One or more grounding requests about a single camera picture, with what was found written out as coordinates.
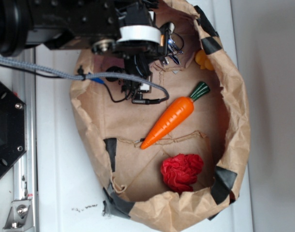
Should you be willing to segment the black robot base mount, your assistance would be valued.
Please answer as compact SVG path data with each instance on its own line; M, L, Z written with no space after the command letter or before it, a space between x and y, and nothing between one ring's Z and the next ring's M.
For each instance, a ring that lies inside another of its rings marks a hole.
M25 103L0 81L0 180L26 151Z

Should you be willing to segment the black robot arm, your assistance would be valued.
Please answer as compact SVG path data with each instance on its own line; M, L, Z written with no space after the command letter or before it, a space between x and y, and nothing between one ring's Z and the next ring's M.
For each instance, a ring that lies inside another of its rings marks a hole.
M0 0L0 54L24 49L90 49L128 59L168 54L174 24L156 24L156 0Z

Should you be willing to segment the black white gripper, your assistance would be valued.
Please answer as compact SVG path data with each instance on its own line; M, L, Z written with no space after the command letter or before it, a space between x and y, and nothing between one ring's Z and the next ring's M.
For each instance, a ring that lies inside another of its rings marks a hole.
M142 54L149 61L168 63L168 40L174 31L172 22L156 25L158 0L114 0L119 38L102 39L92 46L93 53L129 59Z

